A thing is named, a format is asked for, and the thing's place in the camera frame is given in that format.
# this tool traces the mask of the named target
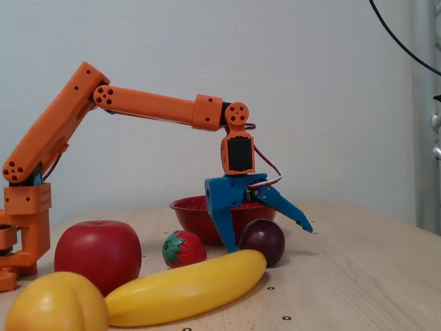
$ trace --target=apple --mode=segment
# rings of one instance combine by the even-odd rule
[[[139,277],[141,244],[120,221],[85,221],[68,228],[55,249],[54,269],[81,274],[106,296]]]

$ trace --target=strawberry leaves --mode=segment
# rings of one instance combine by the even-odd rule
[[[173,264],[173,262],[180,261],[177,254],[182,252],[179,246],[185,243],[185,240],[178,238],[178,235],[178,231],[173,232],[171,235],[169,235],[163,245],[164,262],[169,267]]]

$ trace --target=metal pole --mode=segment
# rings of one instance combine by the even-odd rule
[[[421,60],[436,67],[435,14],[433,0],[413,0],[413,45]],[[440,169],[433,157],[438,140],[431,127],[437,113],[436,77],[420,64],[412,63],[413,127],[415,130],[416,222],[419,228],[441,234]]]

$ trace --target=strawberry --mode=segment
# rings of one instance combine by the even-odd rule
[[[165,241],[163,257],[165,263],[173,269],[205,261],[207,252],[198,236],[179,230],[169,235]]]

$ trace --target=banana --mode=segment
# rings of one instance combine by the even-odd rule
[[[110,325],[155,325],[212,310],[250,291],[266,266],[262,253],[240,250],[135,279],[106,296]]]

